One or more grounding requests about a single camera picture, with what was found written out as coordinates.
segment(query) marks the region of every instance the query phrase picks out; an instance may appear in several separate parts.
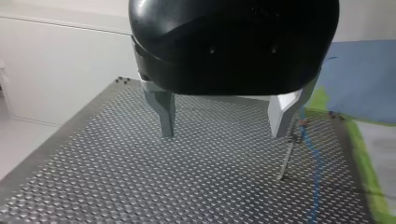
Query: blue cable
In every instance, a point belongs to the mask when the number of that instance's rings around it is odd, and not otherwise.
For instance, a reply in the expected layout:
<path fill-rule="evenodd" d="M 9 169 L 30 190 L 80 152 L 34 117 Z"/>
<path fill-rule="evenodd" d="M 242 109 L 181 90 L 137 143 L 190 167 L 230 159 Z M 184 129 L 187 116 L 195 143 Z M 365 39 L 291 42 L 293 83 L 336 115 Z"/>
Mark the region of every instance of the blue cable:
<path fill-rule="evenodd" d="M 300 118 L 305 119 L 304 108 L 300 108 Z M 322 160 L 320 158 L 320 152 L 318 149 L 314 148 L 312 141 L 308 134 L 306 133 L 306 129 L 300 126 L 301 135 L 305 141 L 306 146 L 311 150 L 312 154 L 314 154 L 315 160 L 317 161 L 317 167 L 315 169 L 314 175 L 314 207 L 310 211 L 309 223 L 317 223 L 317 212 L 319 209 L 319 181 L 320 181 L 320 173 L 322 170 Z"/>

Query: metal tread plate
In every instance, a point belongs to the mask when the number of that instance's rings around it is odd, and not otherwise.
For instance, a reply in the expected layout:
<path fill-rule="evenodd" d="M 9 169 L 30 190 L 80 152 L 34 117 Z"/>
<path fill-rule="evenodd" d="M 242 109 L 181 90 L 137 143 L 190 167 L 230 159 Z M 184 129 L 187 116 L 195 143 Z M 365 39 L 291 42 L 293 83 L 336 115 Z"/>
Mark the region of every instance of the metal tread plate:
<path fill-rule="evenodd" d="M 114 83 L 0 183 L 0 220 L 306 223 L 315 158 L 300 144 L 276 183 L 287 138 L 271 137 L 266 107 L 177 96 L 162 138 L 140 87 Z M 308 134 L 323 161 L 315 221 L 372 223 L 332 122 L 310 118 Z"/>

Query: white cabinet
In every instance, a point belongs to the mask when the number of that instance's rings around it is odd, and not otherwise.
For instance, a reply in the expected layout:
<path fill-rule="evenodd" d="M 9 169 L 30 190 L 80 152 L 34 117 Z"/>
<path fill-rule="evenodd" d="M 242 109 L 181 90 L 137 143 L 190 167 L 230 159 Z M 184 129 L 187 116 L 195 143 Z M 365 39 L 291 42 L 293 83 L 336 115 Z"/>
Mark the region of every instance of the white cabinet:
<path fill-rule="evenodd" d="M 131 37 L 0 18 L 11 116 L 62 125 L 116 77 L 138 79 Z"/>

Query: black plastic cover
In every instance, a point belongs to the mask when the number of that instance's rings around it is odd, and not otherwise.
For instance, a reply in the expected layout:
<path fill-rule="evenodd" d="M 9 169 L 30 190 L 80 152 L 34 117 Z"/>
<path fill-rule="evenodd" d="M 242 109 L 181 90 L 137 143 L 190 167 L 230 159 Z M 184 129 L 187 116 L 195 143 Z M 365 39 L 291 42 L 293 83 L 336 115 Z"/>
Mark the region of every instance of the black plastic cover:
<path fill-rule="evenodd" d="M 312 80 L 338 0 L 131 0 L 139 73 L 183 94 L 271 95 Z"/>

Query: blue panel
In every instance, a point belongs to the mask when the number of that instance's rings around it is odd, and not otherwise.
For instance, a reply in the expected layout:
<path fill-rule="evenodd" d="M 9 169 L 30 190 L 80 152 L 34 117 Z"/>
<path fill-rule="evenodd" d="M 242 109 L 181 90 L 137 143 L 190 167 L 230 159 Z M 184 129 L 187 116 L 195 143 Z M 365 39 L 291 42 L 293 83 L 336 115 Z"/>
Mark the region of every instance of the blue panel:
<path fill-rule="evenodd" d="M 329 110 L 396 123 L 396 40 L 332 43 L 326 59 L 316 88 Z"/>

